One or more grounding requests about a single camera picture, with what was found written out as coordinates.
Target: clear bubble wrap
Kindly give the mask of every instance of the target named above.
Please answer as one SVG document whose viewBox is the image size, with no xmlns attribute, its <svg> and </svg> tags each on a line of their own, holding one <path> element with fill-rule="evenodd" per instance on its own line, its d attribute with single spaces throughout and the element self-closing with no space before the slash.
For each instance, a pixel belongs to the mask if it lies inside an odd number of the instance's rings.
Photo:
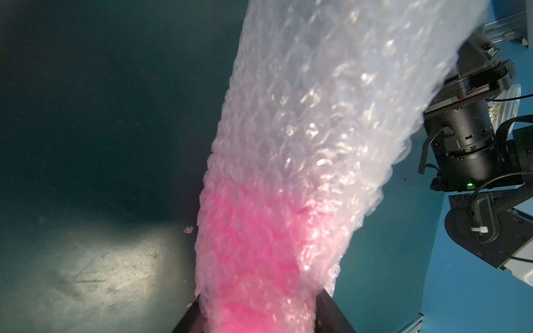
<svg viewBox="0 0 533 333">
<path fill-rule="evenodd" d="M 485 0 L 250 0 L 200 196 L 210 333 L 313 332 Z"/>
</svg>

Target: pink bubble wrap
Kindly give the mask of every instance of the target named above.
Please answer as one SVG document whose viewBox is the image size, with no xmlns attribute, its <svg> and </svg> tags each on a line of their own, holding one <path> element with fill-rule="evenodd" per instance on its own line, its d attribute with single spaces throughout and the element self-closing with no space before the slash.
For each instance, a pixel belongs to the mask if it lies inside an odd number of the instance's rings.
<svg viewBox="0 0 533 333">
<path fill-rule="evenodd" d="M 200 196 L 210 333 L 311 333 L 314 298 L 485 0 L 250 0 Z"/>
</svg>

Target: bubble wrap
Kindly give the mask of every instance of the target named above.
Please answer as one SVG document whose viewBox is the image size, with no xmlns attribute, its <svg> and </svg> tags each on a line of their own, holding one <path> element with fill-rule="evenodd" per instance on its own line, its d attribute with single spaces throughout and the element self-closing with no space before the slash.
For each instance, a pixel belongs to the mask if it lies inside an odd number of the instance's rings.
<svg viewBox="0 0 533 333">
<path fill-rule="evenodd" d="M 210 333 L 313 332 L 485 0 L 250 0 L 200 196 Z"/>
</svg>

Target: blue table surface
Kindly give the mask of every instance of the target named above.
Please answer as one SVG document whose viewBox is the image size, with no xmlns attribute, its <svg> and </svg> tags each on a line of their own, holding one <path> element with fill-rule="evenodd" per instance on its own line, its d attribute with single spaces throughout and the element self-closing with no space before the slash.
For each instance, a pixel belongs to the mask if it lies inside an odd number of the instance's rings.
<svg viewBox="0 0 533 333">
<path fill-rule="evenodd" d="M 194 299 L 198 195 L 246 1 L 13 2 L 0 12 L 0 331 L 170 332 Z M 359 333 L 420 310 L 443 195 L 419 147 L 352 240 Z"/>
</svg>

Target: black cable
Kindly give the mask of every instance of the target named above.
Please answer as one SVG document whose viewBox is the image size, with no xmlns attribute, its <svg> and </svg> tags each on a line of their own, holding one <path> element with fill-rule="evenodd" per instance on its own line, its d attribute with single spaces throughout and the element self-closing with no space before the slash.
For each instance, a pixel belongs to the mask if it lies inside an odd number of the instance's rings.
<svg viewBox="0 0 533 333">
<path fill-rule="evenodd" d="M 481 191 L 482 189 L 486 188 L 488 185 L 490 185 L 491 183 L 494 183 L 495 181 L 497 180 L 500 180 L 502 178 L 506 178 L 506 177 L 510 177 L 510 176 L 518 176 L 518 175 L 533 175 L 533 172 L 529 172 L 529 171 L 517 171 L 517 172 L 510 172 L 508 174 L 505 174 L 505 175 L 501 175 L 501 176 L 498 176 L 498 177 L 495 177 L 495 178 L 492 178 L 491 180 L 489 180 L 488 182 L 486 182 L 485 184 L 483 184 L 482 186 L 478 187 L 473 193 L 472 193 L 472 196 L 470 198 L 470 202 L 472 202 L 474 200 L 474 198 L 479 194 L 479 191 Z"/>
<path fill-rule="evenodd" d="M 529 98 L 529 97 L 533 97 L 533 94 L 524 95 L 524 96 L 518 96 L 518 97 L 513 97 L 513 98 L 504 98 L 504 99 L 501 99 L 501 100 L 490 100 L 490 101 L 491 102 L 507 102 L 507 101 L 521 100 L 521 99 Z"/>
<path fill-rule="evenodd" d="M 498 150 L 502 154 L 504 162 L 509 163 L 510 157 L 507 151 L 507 137 L 509 136 L 509 129 L 514 123 L 530 123 L 533 124 L 533 115 L 518 116 L 504 121 L 496 131 L 495 141 Z"/>
<path fill-rule="evenodd" d="M 497 99 L 497 98 L 498 98 L 498 95 L 493 96 L 493 97 L 491 97 L 491 98 L 486 98 L 486 99 L 485 99 L 485 102 L 487 102 L 487 103 L 488 103 L 488 102 L 492 102 L 493 100 L 495 100 L 495 99 Z"/>
<path fill-rule="evenodd" d="M 435 164 L 428 163 L 426 164 L 426 168 L 433 168 L 437 170 L 438 172 L 440 172 L 440 169 Z"/>
<path fill-rule="evenodd" d="M 446 136 L 452 136 L 454 134 L 454 131 L 451 128 L 442 127 L 434 129 L 427 136 L 426 141 L 424 141 L 424 144 L 422 145 L 422 156 L 420 157 L 420 163 L 418 164 L 418 173 L 421 175 L 425 174 L 426 172 L 427 151 L 433 140 L 435 140 L 440 132 L 444 132 Z"/>
<path fill-rule="evenodd" d="M 522 202 L 533 198 L 533 182 L 526 182 L 515 190 L 505 191 L 505 195 L 497 199 L 492 206 L 492 214 L 498 215 L 506 212 Z"/>
<path fill-rule="evenodd" d="M 531 259 L 524 259 L 524 258 L 518 258 L 518 257 L 513 257 L 513 256 L 506 256 L 507 259 L 512 259 L 512 260 L 516 260 L 516 261 L 522 261 L 522 262 L 525 262 L 525 263 L 530 263 L 530 264 L 533 264 L 533 260 Z"/>
</svg>

